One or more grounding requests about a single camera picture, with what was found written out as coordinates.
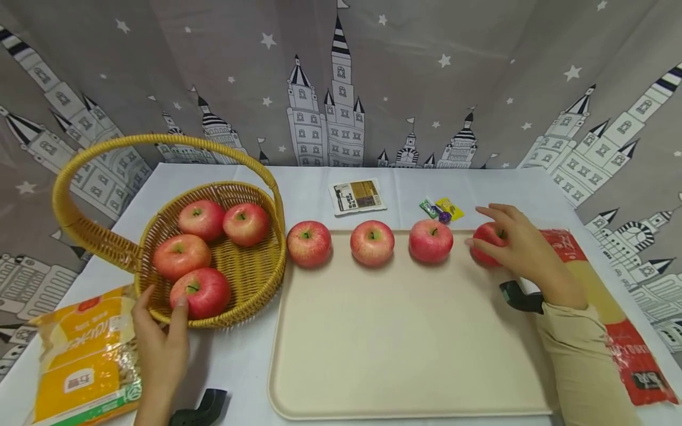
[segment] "yellow package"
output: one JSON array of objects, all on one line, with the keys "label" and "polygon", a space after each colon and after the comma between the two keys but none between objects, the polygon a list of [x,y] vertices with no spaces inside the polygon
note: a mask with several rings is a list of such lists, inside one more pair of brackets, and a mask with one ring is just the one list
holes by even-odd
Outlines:
[{"label": "yellow package", "polygon": [[43,351],[29,424],[95,425],[137,408],[134,304],[134,289],[126,286],[31,321]]}]

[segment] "gray curtain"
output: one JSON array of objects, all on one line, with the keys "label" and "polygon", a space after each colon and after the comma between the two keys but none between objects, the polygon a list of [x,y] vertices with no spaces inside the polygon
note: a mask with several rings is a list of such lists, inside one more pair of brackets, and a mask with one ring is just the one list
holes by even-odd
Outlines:
[{"label": "gray curtain", "polygon": [[[89,257],[53,217],[56,174],[150,132],[271,165],[545,168],[682,362],[681,17],[675,0],[3,0],[0,379]],[[111,225],[159,162],[230,160],[130,148],[72,191]]]}]

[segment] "small card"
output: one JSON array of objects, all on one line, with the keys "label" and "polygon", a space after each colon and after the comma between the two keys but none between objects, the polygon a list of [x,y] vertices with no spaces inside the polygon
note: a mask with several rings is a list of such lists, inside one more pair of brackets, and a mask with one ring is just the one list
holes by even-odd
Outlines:
[{"label": "small card", "polygon": [[379,182],[376,179],[331,185],[329,195],[336,216],[388,208],[379,195]]}]

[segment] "basket handle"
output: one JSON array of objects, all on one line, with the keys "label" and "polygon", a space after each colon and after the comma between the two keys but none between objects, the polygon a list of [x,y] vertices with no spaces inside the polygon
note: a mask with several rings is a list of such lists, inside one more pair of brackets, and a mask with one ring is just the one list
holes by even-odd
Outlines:
[{"label": "basket handle", "polygon": [[284,232],[284,206],[275,178],[253,157],[210,140],[191,136],[145,134],[107,140],[89,147],[73,157],[57,175],[52,192],[52,208],[59,225],[75,243],[121,269],[134,272],[135,263],[142,252],[140,246],[85,217],[74,203],[70,186],[76,172],[103,153],[136,144],[154,143],[190,145],[215,151],[253,170],[272,192],[277,214],[274,225],[281,227],[281,232]]}]

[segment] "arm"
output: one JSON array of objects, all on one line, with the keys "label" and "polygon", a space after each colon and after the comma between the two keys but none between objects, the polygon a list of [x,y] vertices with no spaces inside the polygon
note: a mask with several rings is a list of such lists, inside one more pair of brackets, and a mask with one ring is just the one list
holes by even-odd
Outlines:
[{"label": "arm", "polygon": [[537,329],[554,365],[566,426],[640,425],[604,343],[606,328],[597,311],[548,303],[543,309]]}]

